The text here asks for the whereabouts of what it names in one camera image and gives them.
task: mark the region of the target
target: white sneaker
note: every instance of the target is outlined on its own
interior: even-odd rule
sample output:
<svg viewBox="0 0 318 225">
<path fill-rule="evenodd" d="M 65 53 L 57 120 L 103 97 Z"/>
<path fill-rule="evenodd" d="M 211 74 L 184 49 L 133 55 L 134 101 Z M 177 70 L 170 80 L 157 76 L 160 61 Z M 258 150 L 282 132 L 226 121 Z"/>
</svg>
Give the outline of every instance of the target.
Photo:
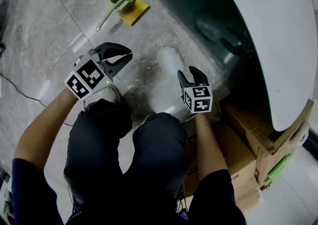
<svg viewBox="0 0 318 225">
<path fill-rule="evenodd" d="M 120 94 L 116 87 L 110 85 L 106 87 L 101 93 L 101 97 L 105 100 L 113 102 L 115 104 L 120 104 Z"/>
</svg>

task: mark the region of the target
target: yellow sticky note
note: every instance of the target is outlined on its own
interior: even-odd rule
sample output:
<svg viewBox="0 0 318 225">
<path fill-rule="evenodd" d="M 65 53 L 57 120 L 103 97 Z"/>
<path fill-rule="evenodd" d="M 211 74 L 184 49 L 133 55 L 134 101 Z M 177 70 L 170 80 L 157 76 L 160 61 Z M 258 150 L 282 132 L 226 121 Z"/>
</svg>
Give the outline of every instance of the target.
<svg viewBox="0 0 318 225">
<path fill-rule="evenodd" d="M 143 0 L 136 0 L 126 12 L 120 15 L 120 18 L 127 24 L 132 25 L 148 7 L 149 4 Z"/>
</svg>

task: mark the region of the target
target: black cable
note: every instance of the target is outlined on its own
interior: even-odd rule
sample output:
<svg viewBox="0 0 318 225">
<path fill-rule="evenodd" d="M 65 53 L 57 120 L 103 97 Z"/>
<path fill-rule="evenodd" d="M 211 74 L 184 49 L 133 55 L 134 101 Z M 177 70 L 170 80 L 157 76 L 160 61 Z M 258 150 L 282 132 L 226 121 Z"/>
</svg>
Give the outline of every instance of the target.
<svg viewBox="0 0 318 225">
<path fill-rule="evenodd" d="M 185 200 L 185 195 L 184 195 L 184 184 L 182 184 L 182 185 L 183 185 L 182 196 L 183 196 L 183 199 L 184 199 L 185 210 L 186 210 L 186 213 L 188 214 L 189 210 L 188 210 L 187 202 Z"/>
<path fill-rule="evenodd" d="M 179 206 L 178 206 L 177 213 L 179 213 L 180 206 L 181 206 L 181 200 L 180 200 L 180 203 L 179 203 Z"/>
<path fill-rule="evenodd" d="M 25 95 L 23 92 L 21 92 L 21 91 L 16 87 L 16 85 L 15 85 L 10 79 L 8 79 L 5 75 L 3 75 L 2 73 L 0 73 L 0 75 L 1 75 L 2 77 L 4 77 L 9 83 L 11 83 L 11 84 L 14 86 L 15 90 L 16 90 L 18 93 L 20 93 L 22 96 L 24 96 L 25 98 L 31 99 L 31 100 L 38 101 L 38 102 L 40 102 L 44 107 L 46 107 L 40 100 L 38 100 L 38 99 L 36 99 L 36 98 L 32 98 L 32 97 L 30 97 L 30 96 L 27 96 L 27 95 Z M 70 124 L 67 124 L 67 123 L 64 123 L 64 124 L 67 125 L 67 126 L 73 127 L 73 125 L 70 125 Z"/>
<path fill-rule="evenodd" d="M 69 196 L 70 196 L 70 199 L 71 199 L 71 203 L 72 203 L 72 205 L 74 205 L 74 203 L 73 203 L 73 199 L 72 199 L 72 197 L 71 197 L 71 193 L 70 193 L 70 186 L 68 185 L 68 190 L 69 190 Z"/>
</svg>

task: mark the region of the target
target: fiducial marker cube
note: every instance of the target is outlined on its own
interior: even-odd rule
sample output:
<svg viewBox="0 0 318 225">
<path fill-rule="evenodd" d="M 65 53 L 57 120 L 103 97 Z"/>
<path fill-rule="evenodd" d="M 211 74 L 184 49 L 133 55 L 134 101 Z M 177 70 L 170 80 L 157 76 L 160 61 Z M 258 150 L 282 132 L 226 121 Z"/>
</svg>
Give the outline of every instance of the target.
<svg viewBox="0 0 318 225">
<path fill-rule="evenodd" d="M 212 88 L 208 86 L 186 87 L 183 89 L 184 103 L 191 114 L 206 113 L 212 109 Z"/>
<path fill-rule="evenodd" d="M 111 85 L 113 81 L 87 53 L 74 67 L 64 83 L 79 100 L 83 101 Z"/>
</svg>

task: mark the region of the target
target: cardboard box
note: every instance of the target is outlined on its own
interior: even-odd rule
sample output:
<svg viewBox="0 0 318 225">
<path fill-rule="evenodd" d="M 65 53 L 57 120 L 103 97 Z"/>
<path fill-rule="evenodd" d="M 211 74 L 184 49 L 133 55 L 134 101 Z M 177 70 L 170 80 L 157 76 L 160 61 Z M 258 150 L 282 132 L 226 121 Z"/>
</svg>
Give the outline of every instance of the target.
<svg viewBox="0 0 318 225">
<path fill-rule="evenodd" d="M 238 135 L 223 121 L 213 126 L 215 137 L 228 165 L 234 189 L 242 186 L 255 175 L 256 160 L 252 152 L 242 142 Z M 188 141 L 187 153 L 190 158 L 190 167 L 184 180 L 185 196 L 194 194 L 199 184 L 197 166 L 196 141 Z"/>
<path fill-rule="evenodd" d="M 234 190 L 235 202 L 243 214 L 256 207 L 261 199 L 261 191 L 255 177 Z"/>
<path fill-rule="evenodd" d="M 265 119 L 236 100 L 235 96 L 229 95 L 221 101 L 223 116 L 256 156 L 256 178 L 259 185 L 263 184 L 268 172 L 283 157 L 294 151 L 289 140 L 309 118 L 313 103 L 308 100 L 297 120 L 285 131 L 277 132 Z"/>
</svg>

